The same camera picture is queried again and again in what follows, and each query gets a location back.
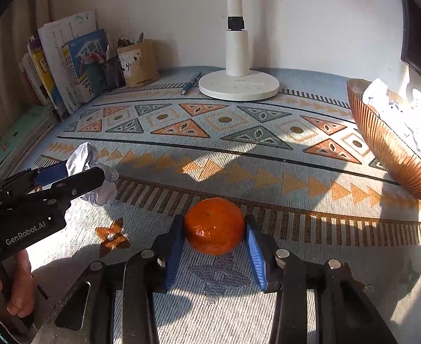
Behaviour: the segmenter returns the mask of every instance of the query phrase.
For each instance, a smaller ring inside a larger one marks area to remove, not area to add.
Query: ribbed bowl
[[[363,79],[349,79],[348,99],[352,116],[366,144],[385,170],[413,197],[421,200],[421,159],[403,142],[374,111],[362,102],[362,95],[371,83]],[[399,104],[406,103],[393,91],[387,95]]]

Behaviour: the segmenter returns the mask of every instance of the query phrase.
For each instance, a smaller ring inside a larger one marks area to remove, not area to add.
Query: rug
[[[104,94],[56,127],[30,165],[62,161],[88,141],[120,179],[113,202],[74,200],[67,227],[29,247],[48,306],[91,261],[127,260],[166,232],[174,214],[220,196],[302,259],[340,260],[397,341],[420,343],[421,202],[368,149],[343,78],[304,73],[303,87],[288,87],[295,80],[287,76],[278,95],[251,103],[211,99],[198,88],[181,96],[190,74],[163,77]],[[154,296],[160,342],[267,343],[275,299],[256,285],[243,245],[215,257],[186,242],[173,290]],[[313,291],[308,311],[314,343]]]

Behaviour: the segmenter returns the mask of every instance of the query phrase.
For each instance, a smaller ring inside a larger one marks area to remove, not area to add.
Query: orange
[[[185,217],[185,235],[197,251],[210,255],[231,252],[244,236],[245,220],[237,205],[223,198],[198,202]]]

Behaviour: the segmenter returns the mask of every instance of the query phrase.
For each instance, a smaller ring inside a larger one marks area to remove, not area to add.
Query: pen
[[[196,84],[196,82],[199,80],[200,77],[201,77],[201,73],[196,72],[196,74],[193,75],[191,80],[187,82],[185,86],[183,87],[181,91],[181,95],[183,96],[187,91],[189,91],[194,86],[194,84]]]

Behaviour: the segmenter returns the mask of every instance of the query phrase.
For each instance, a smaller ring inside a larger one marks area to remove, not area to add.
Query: white wall
[[[51,16],[95,9],[113,39],[157,39],[160,68],[225,66],[226,0],[50,0]],[[253,67],[374,80],[399,91],[401,0],[243,0]]]

